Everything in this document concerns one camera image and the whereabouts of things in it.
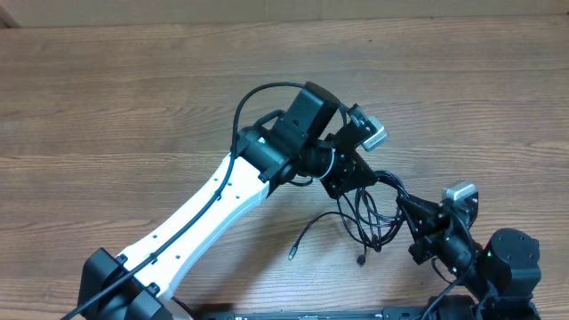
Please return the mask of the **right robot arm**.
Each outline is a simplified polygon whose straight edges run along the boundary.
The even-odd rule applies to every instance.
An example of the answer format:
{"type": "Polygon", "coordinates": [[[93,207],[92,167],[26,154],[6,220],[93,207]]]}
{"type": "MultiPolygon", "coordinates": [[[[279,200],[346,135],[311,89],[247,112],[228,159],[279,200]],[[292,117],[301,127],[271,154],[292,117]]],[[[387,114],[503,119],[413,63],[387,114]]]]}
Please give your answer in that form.
{"type": "Polygon", "coordinates": [[[533,290],[541,280],[539,241],[501,228],[487,245],[470,232],[479,194],[446,197],[438,203],[417,196],[397,204],[413,237],[417,264],[439,260],[455,279],[417,315],[419,319],[538,319],[533,290]]]}

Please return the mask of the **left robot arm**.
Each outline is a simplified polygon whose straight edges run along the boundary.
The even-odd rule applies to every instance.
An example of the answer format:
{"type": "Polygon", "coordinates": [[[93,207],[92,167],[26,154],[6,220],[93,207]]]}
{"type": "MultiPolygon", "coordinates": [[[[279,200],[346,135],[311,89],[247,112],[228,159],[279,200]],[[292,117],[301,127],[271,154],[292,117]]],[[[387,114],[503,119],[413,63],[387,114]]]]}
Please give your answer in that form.
{"type": "Polygon", "coordinates": [[[68,319],[191,319],[174,296],[177,287],[209,247],[276,188],[310,177],[337,199],[376,182],[357,148],[381,144],[383,124],[317,84],[296,87],[287,110],[232,126],[229,154],[169,219],[117,256],[100,248],[85,262],[68,319]]]}

